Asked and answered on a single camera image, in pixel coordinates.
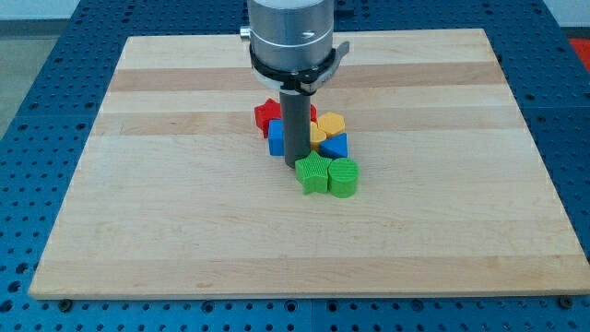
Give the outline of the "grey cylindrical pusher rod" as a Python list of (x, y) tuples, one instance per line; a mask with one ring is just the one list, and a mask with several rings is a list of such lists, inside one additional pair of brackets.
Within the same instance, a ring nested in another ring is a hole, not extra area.
[(297, 160), (307, 157), (311, 152), (311, 98), (281, 92), (279, 102), (283, 121), (284, 161), (294, 168)]

